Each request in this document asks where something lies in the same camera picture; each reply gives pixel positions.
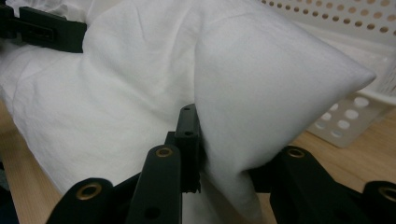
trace black clamp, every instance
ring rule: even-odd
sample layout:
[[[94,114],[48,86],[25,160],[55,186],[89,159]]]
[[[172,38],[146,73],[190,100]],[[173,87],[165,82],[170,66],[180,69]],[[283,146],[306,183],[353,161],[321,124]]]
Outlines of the black clamp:
[[[21,33],[22,41],[49,49],[81,53],[87,24],[68,21],[30,7],[20,7],[20,17],[14,9],[0,5],[0,38],[14,39]]]
[[[177,129],[149,151],[140,174],[113,187],[101,178],[77,183],[47,224],[179,224],[181,193],[201,190],[205,158],[195,105],[180,110]],[[372,181],[359,193],[337,183],[307,150],[285,147],[248,171],[256,192],[271,193],[278,224],[396,223],[396,185]]]

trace white plastic basket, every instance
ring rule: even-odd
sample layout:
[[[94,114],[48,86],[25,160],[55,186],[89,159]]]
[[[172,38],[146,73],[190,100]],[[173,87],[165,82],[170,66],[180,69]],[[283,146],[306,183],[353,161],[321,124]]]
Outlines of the white plastic basket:
[[[377,74],[329,109],[308,131],[347,147],[396,106],[396,0],[262,1]]]

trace white towel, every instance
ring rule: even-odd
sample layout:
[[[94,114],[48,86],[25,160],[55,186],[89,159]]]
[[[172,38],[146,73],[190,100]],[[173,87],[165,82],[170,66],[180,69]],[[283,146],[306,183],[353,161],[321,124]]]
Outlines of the white towel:
[[[260,223],[246,170],[375,78],[255,0],[61,5],[89,24],[83,54],[5,41],[0,56],[1,95],[29,148],[60,192],[93,176],[117,185],[195,102],[208,158],[184,223]]]

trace white cloth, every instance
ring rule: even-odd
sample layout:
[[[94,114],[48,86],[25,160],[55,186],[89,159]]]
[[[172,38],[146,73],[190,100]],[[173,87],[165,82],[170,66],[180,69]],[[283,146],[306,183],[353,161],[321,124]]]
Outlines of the white cloth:
[[[184,222],[260,223],[246,170],[375,78],[255,0],[78,2],[59,4],[90,25],[83,54],[6,41],[0,56],[1,95],[60,192],[140,172],[195,102],[204,195],[184,196]]]

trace wooden surface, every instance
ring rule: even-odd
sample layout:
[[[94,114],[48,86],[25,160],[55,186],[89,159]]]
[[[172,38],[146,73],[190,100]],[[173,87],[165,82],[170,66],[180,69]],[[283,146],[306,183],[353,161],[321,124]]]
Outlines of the wooden surface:
[[[60,193],[41,171],[0,102],[0,156],[21,224],[45,223]]]
[[[396,111],[373,124],[348,148],[333,147],[310,133],[303,133],[293,144],[309,150],[336,181],[357,191],[371,180],[396,183]],[[61,196],[40,170],[1,104],[0,155],[20,223],[45,223]],[[265,221],[276,223],[269,195],[259,197]]]

